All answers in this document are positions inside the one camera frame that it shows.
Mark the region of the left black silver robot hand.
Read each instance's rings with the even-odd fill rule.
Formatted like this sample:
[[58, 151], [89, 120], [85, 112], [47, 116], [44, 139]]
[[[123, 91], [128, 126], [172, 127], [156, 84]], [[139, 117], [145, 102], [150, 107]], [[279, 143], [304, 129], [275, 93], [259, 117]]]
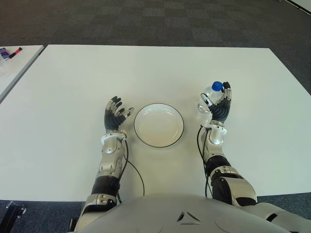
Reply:
[[104, 127], [106, 132], [119, 131], [119, 126], [133, 113], [134, 108], [128, 110], [122, 106], [121, 98], [114, 96], [106, 105], [104, 113]]

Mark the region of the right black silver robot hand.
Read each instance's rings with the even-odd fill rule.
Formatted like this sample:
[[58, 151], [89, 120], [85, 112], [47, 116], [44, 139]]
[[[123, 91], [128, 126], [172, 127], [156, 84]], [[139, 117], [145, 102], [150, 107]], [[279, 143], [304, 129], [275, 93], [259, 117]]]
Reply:
[[211, 120], [224, 123], [230, 111], [232, 89], [229, 82], [215, 81], [200, 94], [201, 101], [198, 109], [201, 112], [210, 112]]

